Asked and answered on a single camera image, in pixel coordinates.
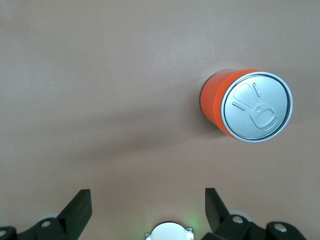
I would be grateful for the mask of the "brown table mat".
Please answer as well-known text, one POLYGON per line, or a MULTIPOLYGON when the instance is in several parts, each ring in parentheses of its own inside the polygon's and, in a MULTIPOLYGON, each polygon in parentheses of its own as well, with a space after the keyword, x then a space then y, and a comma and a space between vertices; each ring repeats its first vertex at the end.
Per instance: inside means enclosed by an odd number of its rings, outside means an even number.
POLYGON ((0 0, 0 226, 22 232, 90 189, 80 240, 210 230, 205 189, 320 240, 320 0, 0 0), (226 69, 280 76, 286 128, 261 143, 200 109, 226 69))

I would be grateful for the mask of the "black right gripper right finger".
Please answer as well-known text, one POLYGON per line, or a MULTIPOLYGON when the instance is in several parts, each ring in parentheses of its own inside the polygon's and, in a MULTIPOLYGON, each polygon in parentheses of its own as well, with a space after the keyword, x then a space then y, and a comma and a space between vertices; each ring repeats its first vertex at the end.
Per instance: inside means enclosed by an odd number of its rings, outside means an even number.
POLYGON ((293 225, 271 221, 265 228, 231 214, 215 188, 205 189, 205 215, 211 231, 201 240, 307 240, 293 225))

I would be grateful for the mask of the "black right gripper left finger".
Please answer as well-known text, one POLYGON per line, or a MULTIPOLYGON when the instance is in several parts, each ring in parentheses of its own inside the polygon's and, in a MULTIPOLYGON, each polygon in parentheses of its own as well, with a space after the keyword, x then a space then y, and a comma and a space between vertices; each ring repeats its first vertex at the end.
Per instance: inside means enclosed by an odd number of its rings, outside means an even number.
POLYGON ((13 226, 0 226, 0 240, 78 240, 91 216, 91 191, 81 189, 56 217, 44 218, 20 233, 13 226))

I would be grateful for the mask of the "large orange can, silver lid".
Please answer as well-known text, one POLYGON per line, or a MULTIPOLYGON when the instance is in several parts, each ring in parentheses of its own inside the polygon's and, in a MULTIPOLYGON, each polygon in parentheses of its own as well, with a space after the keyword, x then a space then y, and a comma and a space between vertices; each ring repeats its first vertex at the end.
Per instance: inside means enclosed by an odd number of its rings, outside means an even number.
POLYGON ((228 69, 203 85, 200 108, 226 135, 247 143, 277 136, 293 113, 293 95, 278 75, 262 69, 228 69))

